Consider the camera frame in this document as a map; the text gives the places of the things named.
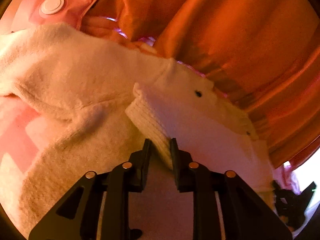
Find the cream fluffy garment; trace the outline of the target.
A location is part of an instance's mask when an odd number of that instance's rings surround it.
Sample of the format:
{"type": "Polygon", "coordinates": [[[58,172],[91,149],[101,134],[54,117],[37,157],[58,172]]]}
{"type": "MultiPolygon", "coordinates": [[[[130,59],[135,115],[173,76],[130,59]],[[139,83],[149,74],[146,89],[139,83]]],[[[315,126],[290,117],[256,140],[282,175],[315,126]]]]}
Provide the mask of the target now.
{"type": "Polygon", "coordinates": [[[18,96],[49,122],[48,145],[10,209],[22,235],[87,171],[111,170],[141,148],[144,136],[125,114],[133,87],[174,64],[64,23],[1,36],[1,94],[18,96]]]}

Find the pink bed blanket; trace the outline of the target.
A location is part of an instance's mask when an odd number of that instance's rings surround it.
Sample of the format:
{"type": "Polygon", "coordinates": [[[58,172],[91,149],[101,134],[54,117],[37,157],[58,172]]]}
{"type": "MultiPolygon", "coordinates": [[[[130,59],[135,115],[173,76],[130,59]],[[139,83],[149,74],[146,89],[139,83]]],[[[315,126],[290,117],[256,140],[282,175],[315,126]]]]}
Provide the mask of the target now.
{"type": "Polygon", "coordinates": [[[1,204],[15,206],[22,183],[48,144],[46,118],[16,96],[1,97],[1,204]]]}

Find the pink pouch with white button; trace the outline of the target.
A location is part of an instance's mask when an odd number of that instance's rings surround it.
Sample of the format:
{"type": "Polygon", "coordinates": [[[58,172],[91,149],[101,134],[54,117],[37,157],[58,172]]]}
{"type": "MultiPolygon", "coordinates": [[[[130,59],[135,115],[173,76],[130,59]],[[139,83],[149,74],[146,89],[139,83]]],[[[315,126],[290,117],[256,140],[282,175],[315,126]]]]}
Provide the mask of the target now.
{"type": "Polygon", "coordinates": [[[76,30],[97,0],[22,0],[13,19],[13,32],[43,24],[67,23],[76,30]]]}

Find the orange curtain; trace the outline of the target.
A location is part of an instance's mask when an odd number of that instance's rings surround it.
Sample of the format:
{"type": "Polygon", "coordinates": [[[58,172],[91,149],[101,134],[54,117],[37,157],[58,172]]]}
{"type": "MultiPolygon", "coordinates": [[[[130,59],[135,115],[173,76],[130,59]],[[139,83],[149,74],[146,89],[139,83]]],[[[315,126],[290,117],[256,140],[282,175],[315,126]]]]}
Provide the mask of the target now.
{"type": "Polygon", "coordinates": [[[308,0],[97,0],[80,29],[204,74],[249,115],[275,167],[319,147],[319,17],[308,0]]]}

